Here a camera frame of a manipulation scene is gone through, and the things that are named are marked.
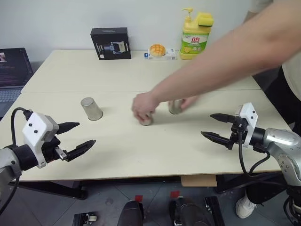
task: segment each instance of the small white box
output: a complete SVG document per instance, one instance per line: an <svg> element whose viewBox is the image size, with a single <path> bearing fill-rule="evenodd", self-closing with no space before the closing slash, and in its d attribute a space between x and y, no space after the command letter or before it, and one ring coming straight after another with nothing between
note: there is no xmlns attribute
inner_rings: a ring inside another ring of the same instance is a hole
<svg viewBox="0 0 301 226"><path fill-rule="evenodd" d="M164 56L152 56L150 54L150 50L148 49L148 52L144 54L144 58L148 60L176 60L177 54L174 48L167 48L165 49Z"/></svg>

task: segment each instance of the laptop keyboard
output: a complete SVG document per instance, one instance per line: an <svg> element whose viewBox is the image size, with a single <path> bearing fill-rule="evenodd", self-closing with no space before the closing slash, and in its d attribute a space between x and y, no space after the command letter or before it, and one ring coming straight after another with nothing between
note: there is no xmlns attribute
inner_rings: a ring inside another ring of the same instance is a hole
<svg viewBox="0 0 301 226"><path fill-rule="evenodd" d="M1 90L0 102L14 102L20 95L20 90Z"/></svg>

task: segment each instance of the table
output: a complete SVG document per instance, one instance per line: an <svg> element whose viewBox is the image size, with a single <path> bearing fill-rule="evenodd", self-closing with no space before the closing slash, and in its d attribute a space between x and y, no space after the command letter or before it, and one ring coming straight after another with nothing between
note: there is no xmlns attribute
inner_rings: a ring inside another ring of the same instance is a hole
<svg viewBox="0 0 301 226"><path fill-rule="evenodd" d="M144 51L132 59L100 61L95 50L55 50L23 88L23 93L151 90L190 61L152 61ZM252 77L221 90L260 89Z"/></svg>
<svg viewBox="0 0 301 226"><path fill-rule="evenodd" d="M21 106L50 115L57 123L78 121L80 126L61 134L60 147L70 151L90 139L96 144L83 156L71 161L55 161L42 169L33 168L23 181L137 178L152 176L241 173L238 146L232 151L204 138L200 131L229 137L231 124L209 117L212 113L233 114L237 107L252 102L261 128L289 129L261 90L213 91L203 95L195 106L180 115L169 113L162 103L154 114L154 124L141 126L133 118L130 105L136 93L62 92L23 93L0 122L0 145L11 143L9 119L12 109ZM93 97L104 112L98 121L87 119L80 101ZM21 145L24 119L16 117L17 144ZM263 157L251 148L244 150L247 169ZM273 158L257 172L279 170Z"/></svg>

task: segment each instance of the black box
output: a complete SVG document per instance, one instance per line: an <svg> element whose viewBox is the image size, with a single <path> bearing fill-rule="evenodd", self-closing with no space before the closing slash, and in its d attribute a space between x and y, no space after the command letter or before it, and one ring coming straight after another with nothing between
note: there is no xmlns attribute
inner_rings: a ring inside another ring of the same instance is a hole
<svg viewBox="0 0 301 226"><path fill-rule="evenodd" d="M131 59L127 28L93 28L91 38L100 60Z"/></svg>

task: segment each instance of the stainless steel cup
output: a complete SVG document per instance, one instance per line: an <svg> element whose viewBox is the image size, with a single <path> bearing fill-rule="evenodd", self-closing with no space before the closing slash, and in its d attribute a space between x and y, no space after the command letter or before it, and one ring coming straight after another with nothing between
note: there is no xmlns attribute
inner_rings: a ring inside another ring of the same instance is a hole
<svg viewBox="0 0 301 226"><path fill-rule="evenodd" d="M99 120L103 116L102 110L97 106L96 102L91 97L86 97L81 100L80 104L84 108L88 118L92 121Z"/></svg>
<svg viewBox="0 0 301 226"><path fill-rule="evenodd" d="M141 121L140 124L143 125L143 126L149 126L153 123L153 118L152 118L152 115L151 113L147 114L147 116L149 117L149 120L144 120L144 121Z"/></svg>
<svg viewBox="0 0 301 226"><path fill-rule="evenodd" d="M173 100L168 103L168 109L171 114L179 114L182 112L181 105L183 103L183 99Z"/></svg>

